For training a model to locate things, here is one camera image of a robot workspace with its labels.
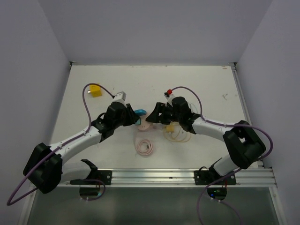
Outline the yellow small plug adapter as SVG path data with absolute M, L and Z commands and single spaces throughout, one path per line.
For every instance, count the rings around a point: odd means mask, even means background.
M 169 133 L 169 134 L 172 134 L 172 133 L 174 133 L 174 131 L 175 131 L 175 126 L 174 125 L 167 125 L 166 127 L 165 127 L 165 131 L 166 131 L 166 133 Z

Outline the green plug adapter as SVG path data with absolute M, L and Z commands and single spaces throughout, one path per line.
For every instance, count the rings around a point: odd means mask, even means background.
M 141 119 L 138 119 L 135 125 L 139 126 L 141 124 Z

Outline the blue plug adapter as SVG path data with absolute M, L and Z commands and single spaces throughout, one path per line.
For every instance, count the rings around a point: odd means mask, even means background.
M 144 110 L 144 109 L 137 109 L 137 110 L 134 110 L 135 114 L 137 114 L 138 116 L 144 116 L 147 114 L 147 111 Z

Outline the pink round socket base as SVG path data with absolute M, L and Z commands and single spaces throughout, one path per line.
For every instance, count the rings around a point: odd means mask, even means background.
M 144 132 L 153 128 L 154 123 L 148 122 L 146 119 L 150 114 L 147 113 L 140 117 L 140 124 L 137 126 L 138 131 Z

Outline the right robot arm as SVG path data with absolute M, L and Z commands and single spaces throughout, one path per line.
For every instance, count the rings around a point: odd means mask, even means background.
M 200 114 L 192 112 L 184 97 L 157 103 L 146 121 L 164 125 L 177 122 L 186 132 L 223 141 L 228 154 L 209 168 L 209 179 L 214 184 L 221 183 L 227 174 L 236 169 L 249 168 L 266 151 L 265 144 L 246 121 L 241 120 L 233 125 L 208 122 Z

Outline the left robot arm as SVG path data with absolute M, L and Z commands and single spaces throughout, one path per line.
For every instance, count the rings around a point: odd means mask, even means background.
M 111 103 L 83 131 L 51 145 L 38 144 L 23 171 L 24 176 L 43 194 L 53 191 L 61 182 L 63 165 L 92 145 L 113 135 L 120 126 L 131 126 L 139 120 L 130 104 Z

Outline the yellow cube socket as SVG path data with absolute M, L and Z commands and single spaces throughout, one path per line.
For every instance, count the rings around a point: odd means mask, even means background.
M 101 87 L 98 86 L 98 85 L 94 85 L 94 84 L 89 85 L 88 93 L 89 93 L 93 98 L 102 96 L 102 90 L 101 90 Z

